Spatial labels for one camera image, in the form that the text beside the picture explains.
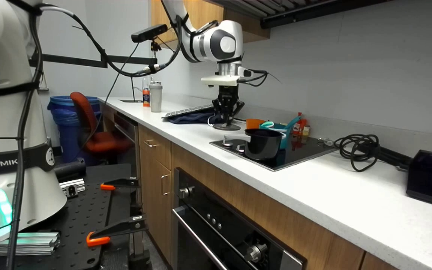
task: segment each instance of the white wall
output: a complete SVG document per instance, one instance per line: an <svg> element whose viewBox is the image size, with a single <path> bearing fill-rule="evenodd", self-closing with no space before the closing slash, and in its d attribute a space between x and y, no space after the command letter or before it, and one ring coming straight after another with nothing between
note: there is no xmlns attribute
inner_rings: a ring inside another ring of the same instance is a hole
<svg viewBox="0 0 432 270"><path fill-rule="evenodd" d="M148 24L148 1L69 1L84 13L90 28L105 48L127 54L127 34ZM67 27L49 28L51 49L87 52ZM432 0L393 0L382 4L340 12L271 28L271 39L244 43L244 66L265 69L268 78L259 88L241 85L240 99L246 108L240 114L276 120L303 111L312 117L313 129L328 136L352 130L394 133L388 144L414 132L432 139ZM105 69L49 66L51 94L67 94L82 88L103 94L114 78ZM216 88L199 82L217 69L213 63L189 64L181 55L157 76L165 91L216 97ZM114 94L126 96L129 81L121 79Z"/></svg>

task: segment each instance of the black stove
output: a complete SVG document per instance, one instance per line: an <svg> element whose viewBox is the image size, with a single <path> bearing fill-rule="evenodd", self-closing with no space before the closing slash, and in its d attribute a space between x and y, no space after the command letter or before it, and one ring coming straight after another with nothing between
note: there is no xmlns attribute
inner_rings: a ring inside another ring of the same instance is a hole
<svg viewBox="0 0 432 270"><path fill-rule="evenodd" d="M244 139L220 139L220 141L213 141L211 144L222 147L228 151L232 151L244 159L250 159L253 162L258 162L261 165L264 165L265 168L270 169L280 169L285 168L288 165L294 165L303 160L309 160L327 153L334 151L333 147L327 145L322 139L316 139L316 138L306 138L304 141L289 141L286 148L279 148L277 154L271 159L262 159L262 160L256 160L253 157L250 157L249 154L246 154L246 145L247 141Z"/></svg>

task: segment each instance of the power cord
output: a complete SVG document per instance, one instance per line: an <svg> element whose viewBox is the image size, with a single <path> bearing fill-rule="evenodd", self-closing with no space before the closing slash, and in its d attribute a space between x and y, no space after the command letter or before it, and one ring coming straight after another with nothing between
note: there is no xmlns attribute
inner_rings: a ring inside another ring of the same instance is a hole
<svg viewBox="0 0 432 270"><path fill-rule="evenodd" d="M345 159L349 159L354 171L361 172L369 169L376 163L378 159L394 165L396 168L406 171L411 163L411 157L403 156L397 151L384 148L379 145L379 138L376 135L364 133L351 133L342 138L337 138L333 144L339 150L339 154Z"/></svg>

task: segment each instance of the kitchen counter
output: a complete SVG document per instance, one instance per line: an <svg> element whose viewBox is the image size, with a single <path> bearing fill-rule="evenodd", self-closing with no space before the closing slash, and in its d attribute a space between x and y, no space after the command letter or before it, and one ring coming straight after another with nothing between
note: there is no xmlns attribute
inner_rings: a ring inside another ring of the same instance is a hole
<svg viewBox="0 0 432 270"><path fill-rule="evenodd" d="M405 172L384 162L355 172L339 153L271 171L210 144L223 135L247 139L243 129L162 121L166 112L187 108L187 99L174 100L163 100L163 112L117 97L106 105L382 261L397 268L432 268L432 204L405 195ZM208 100L193 99L189 106L201 103Z"/></svg>

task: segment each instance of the cabinet handle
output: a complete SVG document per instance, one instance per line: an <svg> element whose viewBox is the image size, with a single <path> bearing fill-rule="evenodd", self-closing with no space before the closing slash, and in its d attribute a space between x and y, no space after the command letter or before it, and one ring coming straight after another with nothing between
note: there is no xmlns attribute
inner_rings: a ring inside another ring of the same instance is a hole
<svg viewBox="0 0 432 270"><path fill-rule="evenodd" d="M145 139L144 144L145 144L147 147L150 147L150 148L154 148L154 147L157 147L157 144L154 144L153 141L154 141L154 139Z"/></svg>
<svg viewBox="0 0 432 270"><path fill-rule="evenodd" d="M163 187L163 186L165 186L165 181L163 181L165 178L169 178L169 174L163 174L163 175L160 175L160 178L159 178L159 180L160 180L160 193L162 193L163 196L168 196L169 192L165 192L165 187Z"/></svg>

